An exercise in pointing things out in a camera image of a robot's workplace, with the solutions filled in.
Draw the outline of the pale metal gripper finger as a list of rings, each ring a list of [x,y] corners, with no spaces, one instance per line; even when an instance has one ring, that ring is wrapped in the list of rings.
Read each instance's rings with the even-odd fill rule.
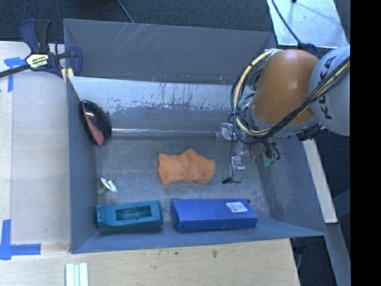
[[[234,151],[231,158],[231,180],[233,183],[241,183],[243,179],[243,174],[245,173],[246,167],[243,163],[243,157],[237,151]]]
[[[224,141],[235,141],[236,134],[233,125],[231,123],[220,123],[216,138]]]

